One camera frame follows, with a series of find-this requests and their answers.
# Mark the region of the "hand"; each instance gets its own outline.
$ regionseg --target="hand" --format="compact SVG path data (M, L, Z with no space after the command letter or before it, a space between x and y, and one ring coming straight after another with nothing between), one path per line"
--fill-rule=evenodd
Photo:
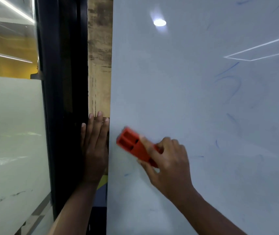
M192 185L189 159L183 145L176 139L164 138L157 144L164 150L159 154L146 138L140 140L160 169L157 173L149 163L139 160L153 186L175 205L198 194Z
M109 130L109 118L102 124L102 112L99 111L94 123L94 115L88 117L87 127L82 123L81 149L85 158L83 182L99 183L108 166L108 149L106 146Z

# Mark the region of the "red eraser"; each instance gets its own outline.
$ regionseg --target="red eraser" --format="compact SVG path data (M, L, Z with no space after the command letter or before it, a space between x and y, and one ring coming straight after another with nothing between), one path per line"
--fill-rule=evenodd
M157 163L148 155L144 145L139 140L139 134L131 130L129 127L125 127L122 133L117 138L117 145L122 147L124 150L134 155L138 159L148 162L153 167L158 168ZM160 153L163 150L154 145L154 148Z

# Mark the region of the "yellow wall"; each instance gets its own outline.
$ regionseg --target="yellow wall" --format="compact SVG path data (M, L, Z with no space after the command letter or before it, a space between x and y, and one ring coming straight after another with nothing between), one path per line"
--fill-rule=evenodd
M20 36L1 36L0 53L33 62L26 63L0 57L0 77L30 79L31 74L37 73L38 53L35 39Z

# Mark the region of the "person's right arm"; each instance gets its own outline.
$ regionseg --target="person's right arm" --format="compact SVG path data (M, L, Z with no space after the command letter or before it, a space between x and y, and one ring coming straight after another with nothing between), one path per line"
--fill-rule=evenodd
M164 138L157 144L164 149L159 154L146 138L140 140L160 169L157 173L150 164L138 161L150 182L178 208L199 235L245 234L196 191L183 145L176 139Z

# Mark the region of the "person's left hand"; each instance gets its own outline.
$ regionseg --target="person's left hand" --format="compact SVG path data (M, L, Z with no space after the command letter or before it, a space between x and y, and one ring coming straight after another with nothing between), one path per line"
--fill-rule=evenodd
M108 166L108 149L106 146L109 130L109 118L102 124L102 112L99 111L96 121L94 115L88 117L87 126L82 123L81 149L85 158L83 182L99 183Z

